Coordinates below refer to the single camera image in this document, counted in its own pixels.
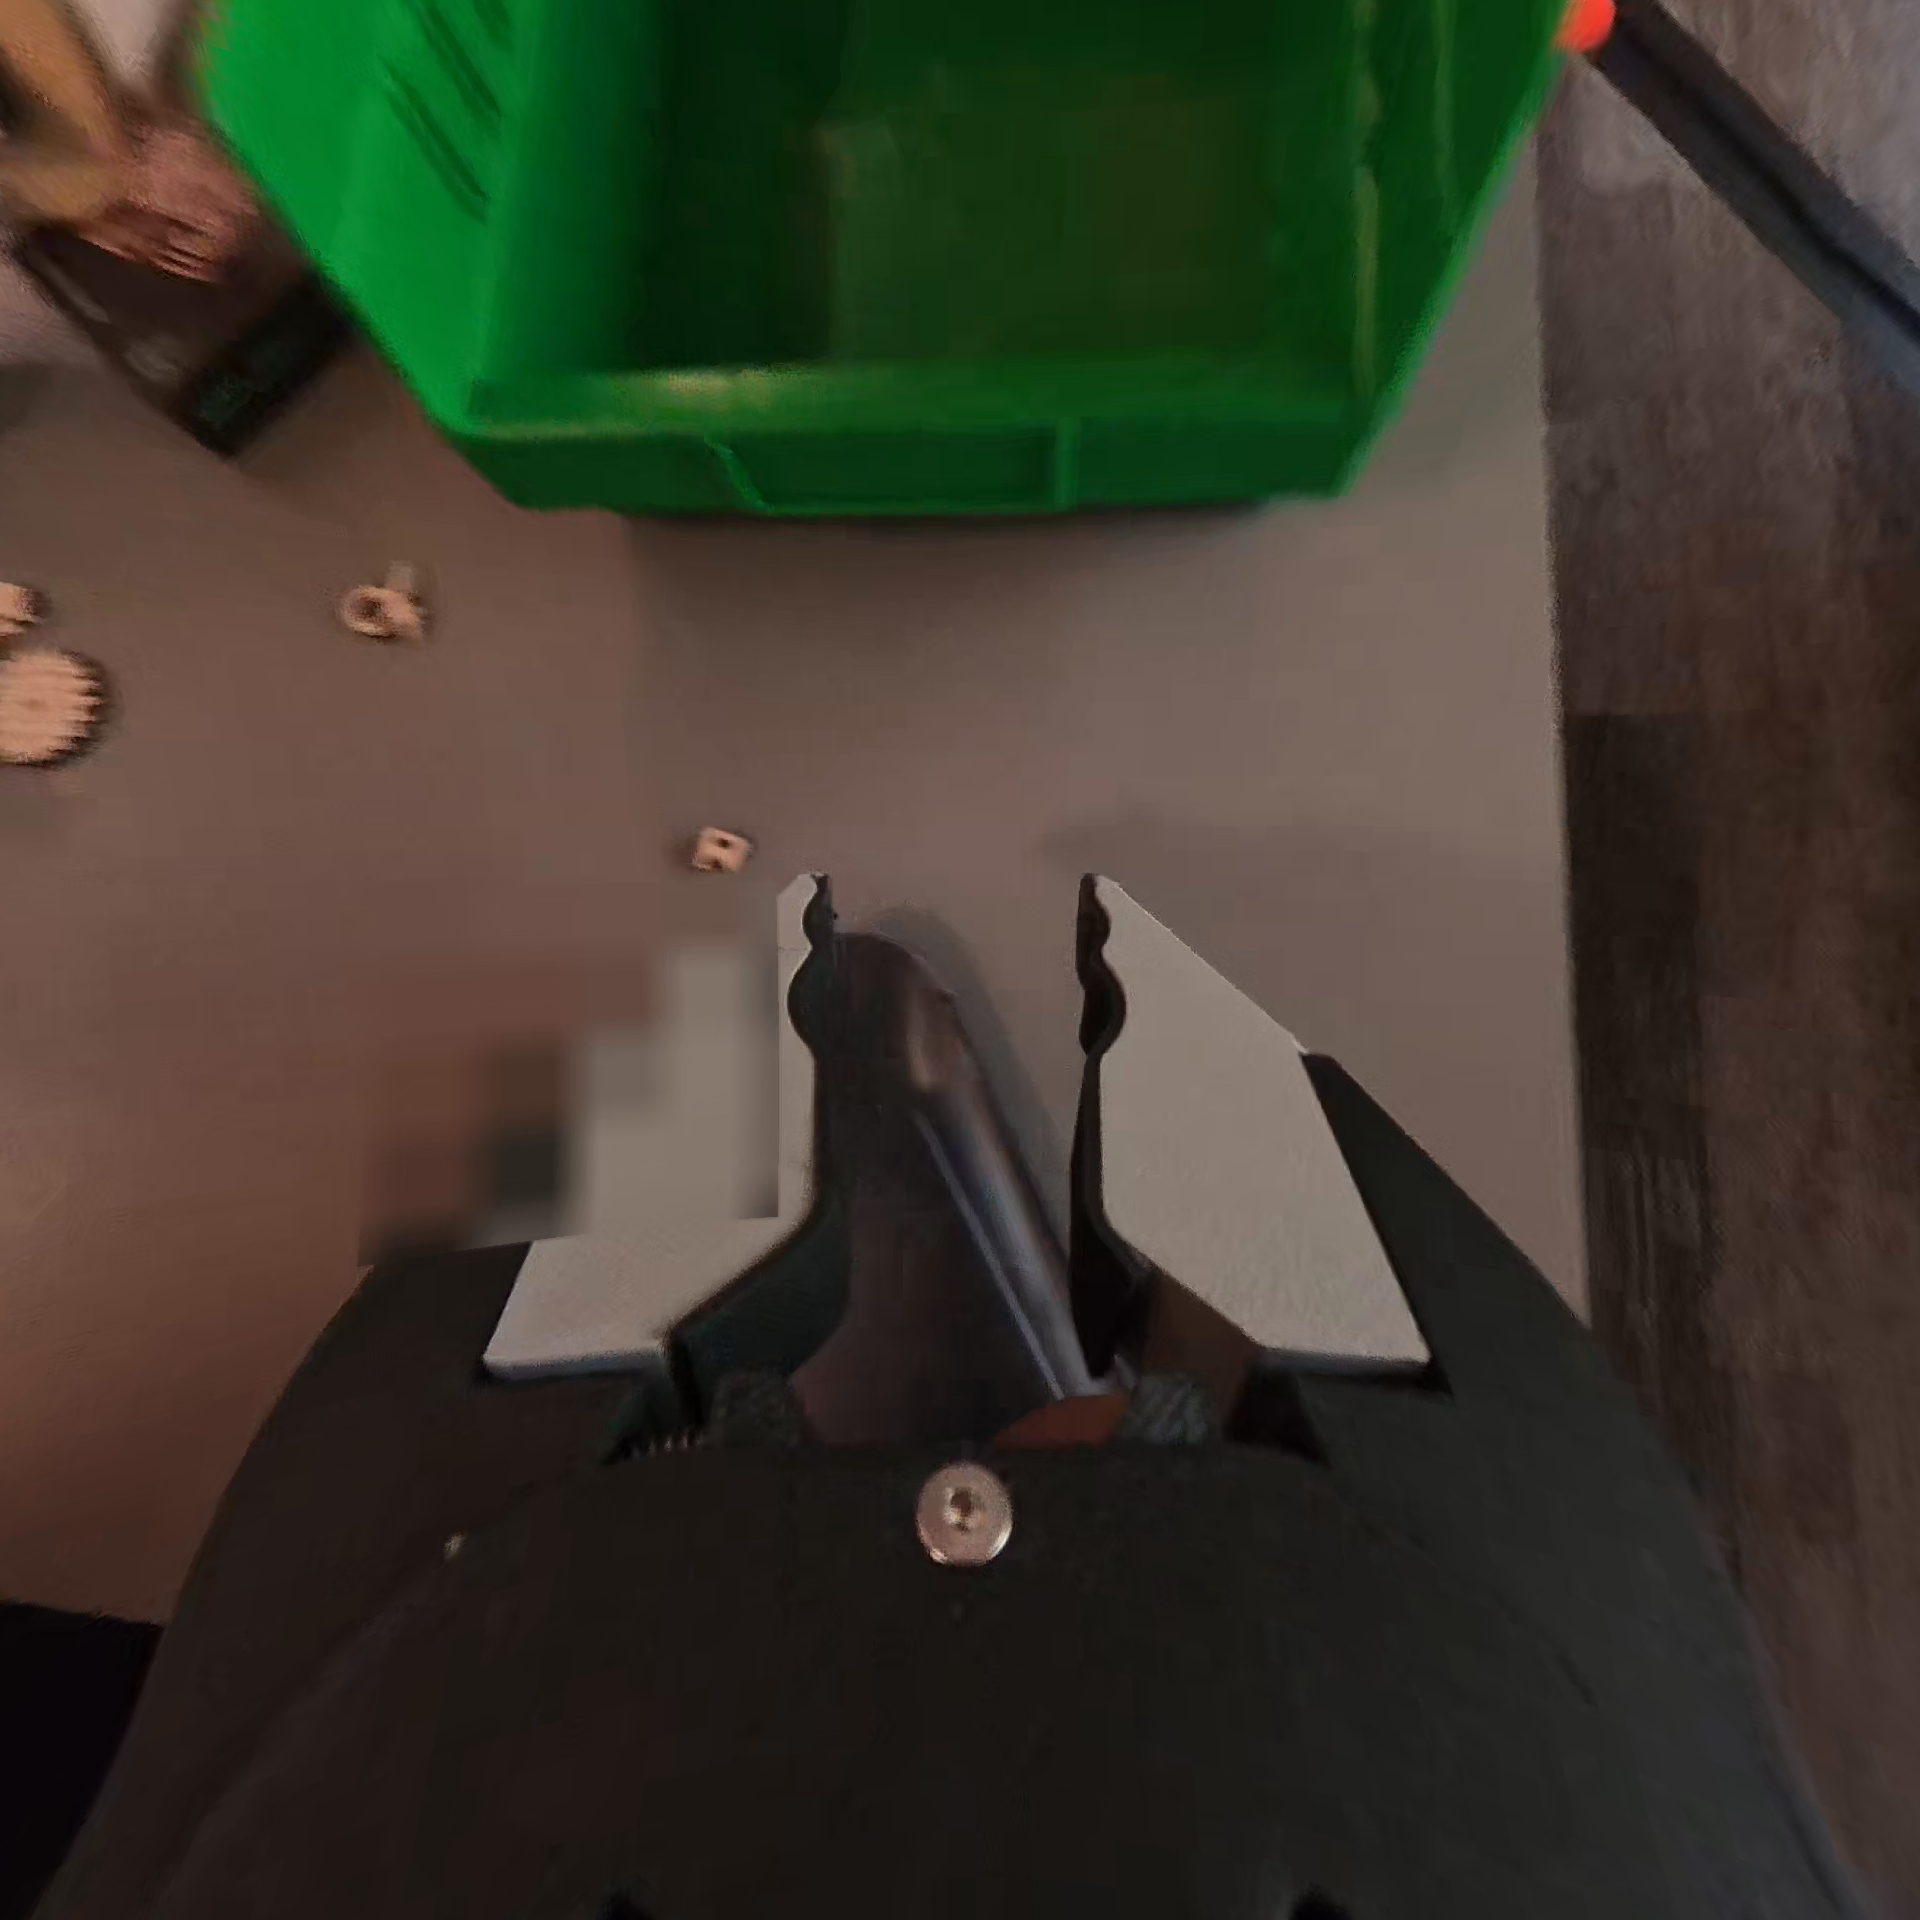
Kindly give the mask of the green plastic bin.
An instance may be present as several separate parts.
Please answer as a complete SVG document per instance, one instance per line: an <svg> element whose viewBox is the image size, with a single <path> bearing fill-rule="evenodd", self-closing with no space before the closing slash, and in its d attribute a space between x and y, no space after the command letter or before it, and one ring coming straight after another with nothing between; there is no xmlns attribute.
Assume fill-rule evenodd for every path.
<svg viewBox="0 0 1920 1920"><path fill-rule="evenodd" d="M211 5L211 122L526 510L1330 496L1575 5Z"/></svg>

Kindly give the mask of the dark cardboard kit box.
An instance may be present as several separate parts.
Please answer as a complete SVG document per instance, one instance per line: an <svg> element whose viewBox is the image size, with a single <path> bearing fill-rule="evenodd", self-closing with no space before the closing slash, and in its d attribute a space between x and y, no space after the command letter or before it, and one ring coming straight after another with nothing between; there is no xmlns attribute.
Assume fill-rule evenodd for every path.
<svg viewBox="0 0 1920 1920"><path fill-rule="evenodd" d="M200 122L134 135L103 207L16 218L7 262L195 444L254 444L348 344L324 279Z"/></svg>

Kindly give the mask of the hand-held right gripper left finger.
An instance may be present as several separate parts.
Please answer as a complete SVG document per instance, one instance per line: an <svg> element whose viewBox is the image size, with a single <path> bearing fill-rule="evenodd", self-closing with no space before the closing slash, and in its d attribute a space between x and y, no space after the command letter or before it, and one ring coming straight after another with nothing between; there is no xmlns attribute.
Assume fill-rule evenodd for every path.
<svg viewBox="0 0 1920 1920"><path fill-rule="evenodd" d="M667 1356L828 1199L832 887L793 877L746 938L676 945L646 1024L594 1033L572 1070L567 1231L529 1244L486 1345L491 1377Z"/></svg>

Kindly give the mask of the black bar with orange end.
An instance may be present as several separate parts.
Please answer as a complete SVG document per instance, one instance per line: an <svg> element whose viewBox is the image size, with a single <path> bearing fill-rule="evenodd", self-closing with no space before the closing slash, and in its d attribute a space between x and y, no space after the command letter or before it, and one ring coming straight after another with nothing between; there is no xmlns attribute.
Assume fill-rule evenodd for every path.
<svg viewBox="0 0 1920 1920"><path fill-rule="evenodd" d="M1703 41L1662 5L1574 2L1556 46L1598 68L1878 368L1918 397L1915 260Z"/></svg>

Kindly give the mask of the small wooden gear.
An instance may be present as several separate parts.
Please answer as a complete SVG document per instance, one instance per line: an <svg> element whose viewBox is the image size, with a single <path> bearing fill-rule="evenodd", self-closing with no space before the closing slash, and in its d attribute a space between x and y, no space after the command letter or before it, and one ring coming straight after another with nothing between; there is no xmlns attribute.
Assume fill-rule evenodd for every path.
<svg viewBox="0 0 1920 1920"><path fill-rule="evenodd" d="M83 757L112 718L112 685L89 658L63 647L2 653L2 766L50 770Z"/></svg>

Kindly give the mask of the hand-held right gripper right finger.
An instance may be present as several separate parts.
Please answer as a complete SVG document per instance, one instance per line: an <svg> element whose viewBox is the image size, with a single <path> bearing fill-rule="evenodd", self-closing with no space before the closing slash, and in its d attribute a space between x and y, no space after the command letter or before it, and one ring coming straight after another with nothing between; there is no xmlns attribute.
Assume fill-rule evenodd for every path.
<svg viewBox="0 0 1920 1920"><path fill-rule="evenodd" d="M1106 1369L1417 1376L1430 1342L1304 1044L1115 880L1076 906L1073 1309Z"/></svg>

